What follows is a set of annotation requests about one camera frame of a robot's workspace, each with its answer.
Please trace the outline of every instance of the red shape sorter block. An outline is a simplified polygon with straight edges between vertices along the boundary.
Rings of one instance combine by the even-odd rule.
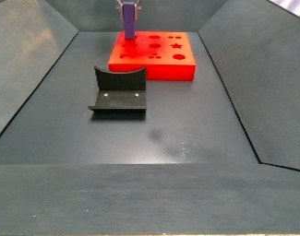
[[[113,72],[148,68],[148,79],[193,81],[196,59],[191,41],[184,32],[145,32],[135,40],[121,32],[109,60]]]

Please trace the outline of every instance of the black plastic piece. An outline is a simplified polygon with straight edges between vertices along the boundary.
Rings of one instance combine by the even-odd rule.
[[[94,112],[147,112],[147,67],[128,73],[113,73],[96,67],[100,94]]]

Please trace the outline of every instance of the shape hole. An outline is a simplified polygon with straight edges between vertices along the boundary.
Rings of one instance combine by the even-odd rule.
[[[161,48],[161,44],[159,44],[159,43],[152,43],[152,44],[151,44],[151,48]]]
[[[159,36],[159,35],[151,35],[151,39],[155,39],[155,40],[161,39],[161,36]]]
[[[176,60],[184,60],[184,59],[185,59],[185,56],[184,56],[183,54],[175,54],[175,55],[173,55],[173,58],[175,58]]]

